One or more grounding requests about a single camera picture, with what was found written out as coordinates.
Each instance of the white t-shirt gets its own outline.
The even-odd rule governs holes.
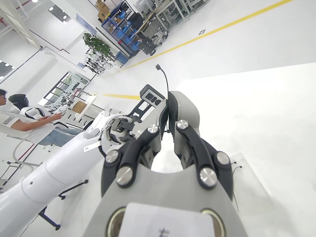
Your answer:
[[[32,143],[38,144],[41,142],[50,132],[53,131],[53,124],[46,124],[40,128],[33,129],[31,131],[23,132],[16,129],[11,128],[11,126],[21,119],[22,122],[31,123],[27,118],[18,118],[16,115],[10,112],[0,112],[0,132],[7,134],[14,138],[25,139]]]

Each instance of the jeans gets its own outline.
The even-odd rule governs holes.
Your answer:
[[[55,127],[51,133],[49,133],[41,142],[39,142],[39,145],[55,145],[57,147],[62,147],[81,132],[84,132],[84,130],[76,128]]]

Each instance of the wheel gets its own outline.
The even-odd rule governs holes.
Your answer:
[[[149,53],[150,56],[153,56],[156,53],[156,50],[153,50],[151,53]]]

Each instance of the antenna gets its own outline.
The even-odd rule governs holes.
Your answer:
[[[165,72],[163,71],[163,69],[160,67],[159,64],[156,65],[156,69],[157,69],[157,70],[161,70],[161,71],[163,72],[163,74],[165,75],[166,82],[167,82],[167,96],[168,96],[168,93],[169,93],[169,85],[168,85],[167,76],[166,76]]]
[[[165,74],[165,72],[163,71],[163,69],[160,67],[159,64],[156,65],[156,69],[157,70],[161,70],[163,72],[163,74],[165,75],[165,78],[166,78],[166,82],[167,82],[167,97],[168,97],[168,94],[169,94],[169,85],[168,85],[168,79],[167,79],[167,76]],[[167,109],[169,107],[169,100],[167,99]]]

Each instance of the poster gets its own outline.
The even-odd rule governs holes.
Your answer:
[[[89,32],[91,32],[94,36],[96,36],[97,31],[94,29],[90,24],[88,24],[82,17],[80,17],[78,14],[76,14],[76,21],[82,25],[85,29],[87,29]]]

